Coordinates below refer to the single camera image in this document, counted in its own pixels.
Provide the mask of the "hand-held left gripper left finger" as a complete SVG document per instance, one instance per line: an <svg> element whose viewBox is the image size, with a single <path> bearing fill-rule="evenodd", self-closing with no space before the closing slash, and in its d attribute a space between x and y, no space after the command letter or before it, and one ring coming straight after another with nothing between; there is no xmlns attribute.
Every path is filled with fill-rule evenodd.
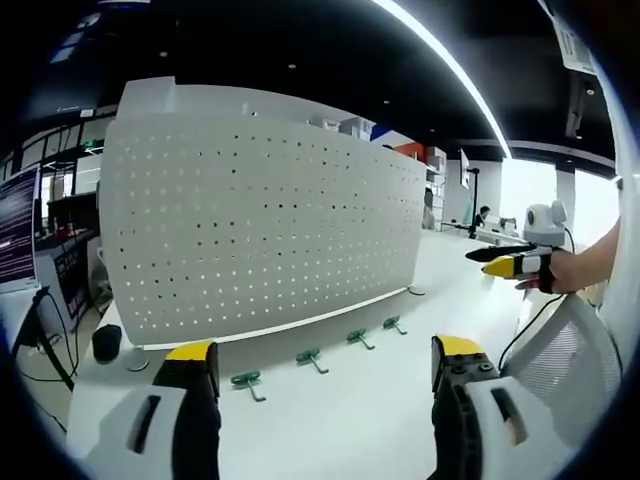
<svg viewBox="0 0 640 480"><path fill-rule="evenodd" d="M91 346L72 394L67 451L91 479L220 476L218 347Z"/></svg>

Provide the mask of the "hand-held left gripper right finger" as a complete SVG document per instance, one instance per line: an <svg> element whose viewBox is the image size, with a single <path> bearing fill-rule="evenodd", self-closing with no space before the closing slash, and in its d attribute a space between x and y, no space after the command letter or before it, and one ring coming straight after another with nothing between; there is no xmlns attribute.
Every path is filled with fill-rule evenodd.
<svg viewBox="0 0 640 480"><path fill-rule="evenodd" d="M554 479L587 436L588 368L527 345L501 374L474 341L431 339L434 479Z"/></svg>

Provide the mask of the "person's right hand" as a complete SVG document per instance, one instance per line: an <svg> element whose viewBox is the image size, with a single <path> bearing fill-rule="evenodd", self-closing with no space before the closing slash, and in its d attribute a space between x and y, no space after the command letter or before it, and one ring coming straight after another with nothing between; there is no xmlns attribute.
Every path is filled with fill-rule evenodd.
<svg viewBox="0 0 640 480"><path fill-rule="evenodd" d="M516 285L517 290L539 290L545 294L575 293L588 286L578 255L555 250L544 273L537 273Z"/></svg>

